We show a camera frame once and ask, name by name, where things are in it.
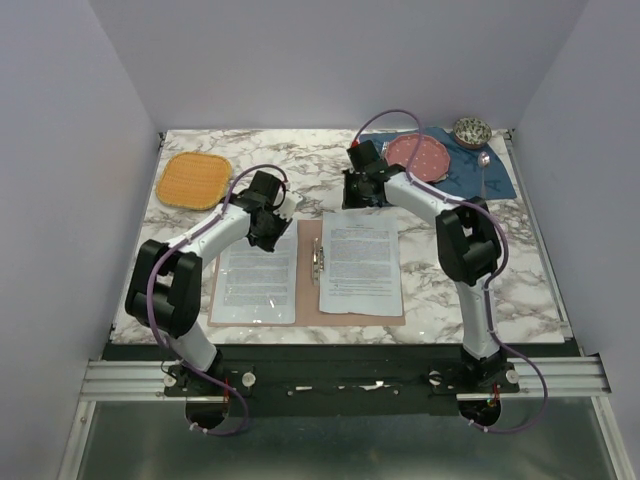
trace pink plate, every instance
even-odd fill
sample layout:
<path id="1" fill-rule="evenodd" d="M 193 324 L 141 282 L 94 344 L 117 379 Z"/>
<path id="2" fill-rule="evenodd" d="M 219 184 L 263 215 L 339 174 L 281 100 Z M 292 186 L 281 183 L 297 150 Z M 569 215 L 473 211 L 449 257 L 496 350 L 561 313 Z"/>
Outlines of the pink plate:
<path id="1" fill-rule="evenodd" d="M 417 141 L 418 134 L 412 133 L 400 135 L 389 143 L 386 154 L 389 165 L 398 163 L 406 167 Z M 446 147 L 435 138 L 423 135 L 411 173 L 423 182 L 436 182 L 447 174 L 450 162 Z"/>

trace blue napkin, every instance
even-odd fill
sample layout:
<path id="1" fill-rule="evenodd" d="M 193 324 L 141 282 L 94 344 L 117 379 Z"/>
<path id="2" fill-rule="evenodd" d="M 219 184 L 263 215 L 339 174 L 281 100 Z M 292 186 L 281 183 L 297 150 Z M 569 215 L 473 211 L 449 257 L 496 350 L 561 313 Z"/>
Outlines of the blue napkin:
<path id="1" fill-rule="evenodd" d="M 416 130 L 411 132 L 363 134 L 360 135 L 360 141 L 372 140 L 378 151 L 382 151 L 384 142 L 391 142 L 394 138 L 408 133 L 416 133 Z M 513 189 L 507 169 L 489 145 L 485 145 L 478 150 L 467 150 L 456 143 L 453 139 L 453 133 L 449 134 L 442 128 L 425 128 L 423 133 L 442 143 L 451 157 L 447 178 L 435 184 L 440 190 L 462 198 L 479 196 L 482 187 L 482 169 L 478 166 L 478 155 L 480 152 L 487 152 L 489 158 L 491 158 L 491 163 L 484 172 L 487 200 L 516 198 L 516 192 Z"/>

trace marble tabletop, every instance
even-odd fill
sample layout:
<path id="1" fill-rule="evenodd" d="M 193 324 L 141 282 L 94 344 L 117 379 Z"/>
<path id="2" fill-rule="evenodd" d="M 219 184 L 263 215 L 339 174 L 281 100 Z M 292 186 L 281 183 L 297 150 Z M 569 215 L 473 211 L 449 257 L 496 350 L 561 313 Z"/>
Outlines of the marble tabletop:
<path id="1" fill-rule="evenodd" d="M 156 181 L 168 160 L 185 151 L 222 155 L 234 174 L 261 163 L 283 167 L 293 190 L 305 198 L 298 218 L 321 218 L 323 212 L 339 212 L 342 202 L 342 169 L 349 160 L 345 148 L 352 130 L 179 130 L 167 133 Z M 561 319 L 549 279 L 538 253 L 530 219 L 503 136 L 496 133 L 490 145 L 505 164 L 518 198 L 489 201 L 507 232 L 511 257 L 495 282 L 498 332 L 506 342 L 562 342 Z M 228 327 L 207 325 L 213 288 L 213 265 L 202 279 L 202 303 L 198 321 L 207 338 L 221 343 L 288 344 L 412 344 L 459 343 L 462 319 L 453 283 L 438 264 L 435 229 L 400 208 L 367 209 L 371 215 L 398 218 L 402 289 L 406 325 L 396 327 Z M 161 204 L 152 191 L 136 248 L 153 238 L 166 241 L 203 219 L 208 212 L 194 212 Z M 119 344 L 153 343 L 151 331 L 128 316 L 122 304 L 114 320 L 111 340 Z"/>

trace wall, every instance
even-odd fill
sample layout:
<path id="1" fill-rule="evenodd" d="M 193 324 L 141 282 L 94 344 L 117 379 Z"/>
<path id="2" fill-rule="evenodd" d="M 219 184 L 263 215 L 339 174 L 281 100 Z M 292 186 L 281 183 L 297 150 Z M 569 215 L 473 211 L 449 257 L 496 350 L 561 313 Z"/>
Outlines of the wall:
<path id="1" fill-rule="evenodd" d="M 0 16 L 0 478 L 55 478 L 157 136 L 85 0 Z"/>
<path id="2" fill-rule="evenodd" d="M 518 125 L 516 148 L 571 324 L 602 355 L 640 472 L 640 3 L 591 0 Z"/>
<path id="3" fill-rule="evenodd" d="M 392 107 L 513 127 L 585 4 L 91 1 L 163 128 L 358 127 Z"/>

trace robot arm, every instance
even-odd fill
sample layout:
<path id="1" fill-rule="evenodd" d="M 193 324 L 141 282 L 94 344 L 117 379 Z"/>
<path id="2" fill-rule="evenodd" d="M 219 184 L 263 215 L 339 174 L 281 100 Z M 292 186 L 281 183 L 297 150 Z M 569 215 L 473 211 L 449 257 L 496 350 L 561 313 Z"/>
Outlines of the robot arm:
<path id="1" fill-rule="evenodd" d="M 389 166 L 380 158 L 371 141 L 348 151 L 353 168 L 345 170 L 343 208 L 395 205 L 405 208 L 436 227 L 438 259 L 458 291 L 464 326 L 463 359 L 487 373 L 487 365 L 502 363 L 500 346 L 489 331 L 487 307 L 495 318 L 495 301 L 489 305 L 483 285 L 497 269 L 501 249 L 493 225 L 471 208 L 448 203 L 416 188 L 407 179 L 404 167 Z M 444 195 L 451 200 L 462 200 Z M 485 210 L 481 198 L 468 200 Z"/>
<path id="2" fill-rule="evenodd" d="M 197 322 L 202 270 L 225 248 L 245 237 L 252 246 L 273 251 L 301 200 L 296 193 L 287 192 L 276 205 L 281 184 L 278 178 L 266 172 L 256 172 L 248 189 L 232 195 L 215 228 L 177 250 L 159 272 L 160 277 L 169 277 L 171 281 L 157 280 L 154 286 L 153 307 L 158 328 L 176 353 L 203 372 L 215 369 L 219 362 L 215 362 L 216 347 L 209 343 Z M 169 242 L 149 240 L 142 244 L 125 299 L 125 310 L 129 315 L 149 326 L 146 294 L 151 270 L 172 246 L 185 238 L 190 240 L 221 210 L 222 205 L 218 205 L 206 219 Z"/>

